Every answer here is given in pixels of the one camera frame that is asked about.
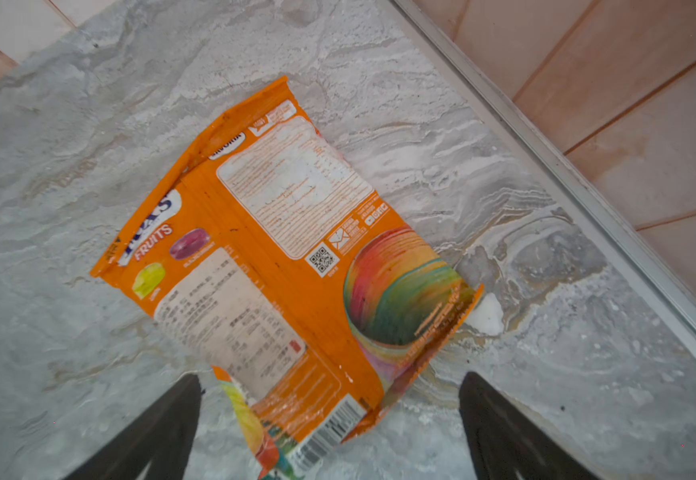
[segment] orange candy bag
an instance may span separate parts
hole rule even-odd
[[[208,359],[261,477],[385,415],[478,302],[281,78],[192,143],[92,270]]]

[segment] candy illustration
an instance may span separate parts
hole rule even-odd
[[[386,385],[409,366],[411,344],[436,324],[439,313],[467,308],[473,295],[409,226],[364,246],[343,287],[351,331]]]
[[[161,264],[150,264],[140,270],[134,278],[132,291],[142,300],[156,289],[166,275],[167,271]]]
[[[203,228],[191,230],[183,235],[169,249],[169,254],[175,260],[185,260],[198,252],[209,241],[209,234]]]

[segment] gray marble surface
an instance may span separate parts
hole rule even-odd
[[[207,388],[187,478],[257,475],[208,366],[88,271],[194,136],[282,74],[491,293],[312,478],[474,478],[467,370],[606,476],[696,478],[694,358],[370,0],[126,1],[0,81],[0,478],[60,478],[183,372]]]

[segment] barcode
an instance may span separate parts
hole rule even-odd
[[[332,267],[337,263],[337,255],[322,242],[308,256],[306,260],[311,265],[319,276],[324,278],[324,275],[329,273]]]
[[[310,470],[343,441],[364,415],[366,410],[351,395],[340,400],[321,425],[287,456],[295,473],[301,476]]]

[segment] mentos fruits packaging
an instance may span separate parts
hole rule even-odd
[[[281,78],[222,114],[92,270],[216,367],[261,477],[371,428],[482,294]]]

